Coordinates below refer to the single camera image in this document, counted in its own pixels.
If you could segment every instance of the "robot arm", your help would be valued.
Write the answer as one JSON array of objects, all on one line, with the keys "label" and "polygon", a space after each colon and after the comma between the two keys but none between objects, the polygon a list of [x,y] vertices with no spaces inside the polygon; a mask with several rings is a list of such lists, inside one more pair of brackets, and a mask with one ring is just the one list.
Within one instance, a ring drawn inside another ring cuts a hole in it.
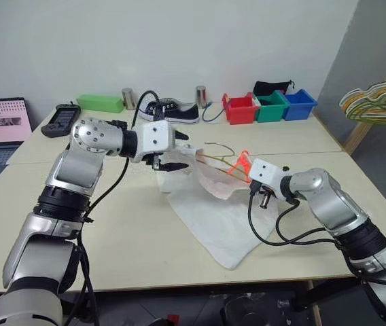
[{"label": "robot arm", "polygon": [[362,280],[370,301],[386,321],[386,237],[369,216],[341,190],[325,170],[312,168],[291,174],[268,162],[253,161],[249,177],[278,199],[306,200],[320,224],[345,256],[347,265]]},{"label": "robot arm", "polygon": [[164,168],[158,159],[174,150],[175,138],[187,136],[175,133],[165,120],[132,130],[126,130],[126,124],[93,118],[73,125],[69,146],[57,157],[4,265],[7,291],[0,297],[0,325],[62,325],[58,294],[75,280],[80,248],[72,240],[82,228],[104,157],[147,160],[156,170],[184,168],[187,164]]}]

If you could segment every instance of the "black sneaker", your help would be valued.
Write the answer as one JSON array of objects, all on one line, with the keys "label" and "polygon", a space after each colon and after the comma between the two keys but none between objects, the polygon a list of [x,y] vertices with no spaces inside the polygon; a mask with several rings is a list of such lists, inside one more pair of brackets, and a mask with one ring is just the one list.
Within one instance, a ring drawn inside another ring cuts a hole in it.
[{"label": "black sneaker", "polygon": [[[198,106],[194,103],[181,103],[174,98],[161,98],[160,104],[164,111],[164,119],[179,124],[196,124],[199,121]],[[146,109],[139,110],[139,116],[148,121],[154,121],[156,102],[152,101]]]}]

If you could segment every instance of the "blue bin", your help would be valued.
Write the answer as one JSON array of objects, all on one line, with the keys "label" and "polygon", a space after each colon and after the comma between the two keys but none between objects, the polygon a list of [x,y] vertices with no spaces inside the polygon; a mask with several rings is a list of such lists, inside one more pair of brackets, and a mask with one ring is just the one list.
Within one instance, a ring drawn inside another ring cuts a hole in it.
[{"label": "blue bin", "polygon": [[285,94],[284,96],[289,102],[289,108],[283,113],[283,119],[286,121],[308,119],[311,110],[317,105],[317,101],[304,89],[295,94]]}]

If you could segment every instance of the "green box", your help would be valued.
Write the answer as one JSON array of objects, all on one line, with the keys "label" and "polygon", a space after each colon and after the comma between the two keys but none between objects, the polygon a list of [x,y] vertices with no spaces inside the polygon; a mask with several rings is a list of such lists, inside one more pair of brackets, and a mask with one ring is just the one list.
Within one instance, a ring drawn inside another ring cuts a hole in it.
[{"label": "green box", "polygon": [[268,96],[257,96],[261,107],[256,111],[256,121],[276,122],[281,121],[283,112],[290,106],[282,92],[275,90]]},{"label": "green box", "polygon": [[120,97],[85,94],[77,98],[78,105],[83,110],[119,113],[124,109]]}]

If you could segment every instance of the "white table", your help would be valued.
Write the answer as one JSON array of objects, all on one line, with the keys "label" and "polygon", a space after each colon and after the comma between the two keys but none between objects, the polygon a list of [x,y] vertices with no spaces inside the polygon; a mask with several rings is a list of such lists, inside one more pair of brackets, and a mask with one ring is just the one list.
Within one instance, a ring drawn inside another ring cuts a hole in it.
[{"label": "white table", "polygon": [[[343,152],[259,156],[292,171],[327,169],[386,235],[386,199]],[[95,198],[118,177],[123,159],[108,160]],[[27,213],[33,208],[51,163],[8,166],[0,176],[1,271]],[[280,204],[280,211],[287,207]],[[131,164],[121,184],[94,210],[85,225],[94,288],[148,289],[276,280],[334,278],[349,275],[340,253],[330,244],[269,247],[261,244],[233,271],[221,267],[191,235],[160,194],[154,172]],[[283,220],[282,230],[295,236],[319,224],[306,203]],[[273,233],[271,240],[277,240]],[[82,276],[72,286],[81,287]]]},{"label": "white table", "polygon": [[[213,117],[222,109],[216,103],[207,111],[207,117]],[[7,164],[53,162],[67,146],[69,137],[49,139],[42,135],[44,126],[54,114],[52,112],[32,133],[7,161]],[[83,110],[81,117],[92,116],[102,120],[124,120],[129,124],[133,120],[133,111],[106,113]],[[144,123],[140,117],[137,123]],[[248,149],[251,155],[279,153],[320,153],[341,151],[341,146],[329,135],[319,120],[311,115],[307,120],[280,121],[259,124],[231,126],[224,113],[213,124],[199,122],[194,125],[176,124],[176,129],[190,136],[190,142],[197,147],[204,147],[210,155],[222,156],[230,151],[206,142],[221,143],[231,147],[237,155]]]}]

